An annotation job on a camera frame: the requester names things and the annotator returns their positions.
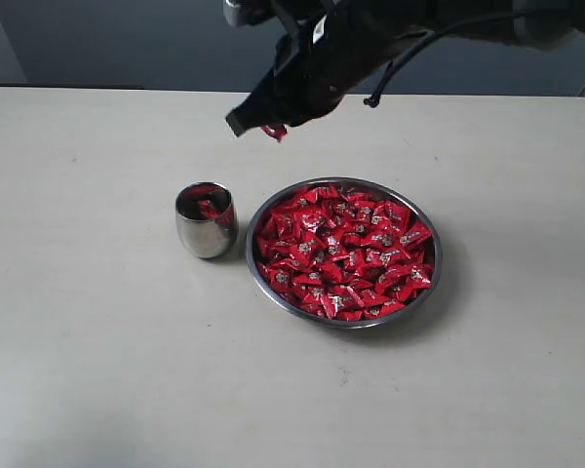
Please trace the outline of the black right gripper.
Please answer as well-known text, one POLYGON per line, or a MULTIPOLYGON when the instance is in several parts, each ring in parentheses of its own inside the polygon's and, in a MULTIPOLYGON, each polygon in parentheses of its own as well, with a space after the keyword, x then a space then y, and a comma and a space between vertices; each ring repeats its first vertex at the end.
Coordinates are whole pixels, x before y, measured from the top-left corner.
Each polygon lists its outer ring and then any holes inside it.
POLYGON ((331 113, 347 92, 434 26, 432 1, 318 1, 304 23, 294 15, 296 1, 275 5, 293 30, 278 42, 258 85, 225 116, 235 137, 331 113))

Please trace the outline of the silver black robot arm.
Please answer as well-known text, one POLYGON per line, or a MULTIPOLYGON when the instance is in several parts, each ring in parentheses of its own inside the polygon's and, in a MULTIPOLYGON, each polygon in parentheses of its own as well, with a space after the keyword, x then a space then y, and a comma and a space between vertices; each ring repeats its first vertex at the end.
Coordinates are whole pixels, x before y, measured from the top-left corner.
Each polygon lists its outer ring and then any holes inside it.
POLYGON ((394 76, 445 37, 546 51, 585 35, 585 1, 226 1, 223 12, 233 27, 275 19, 285 30, 264 77, 225 117, 237 137, 281 139, 382 69, 364 101, 376 108, 394 76))

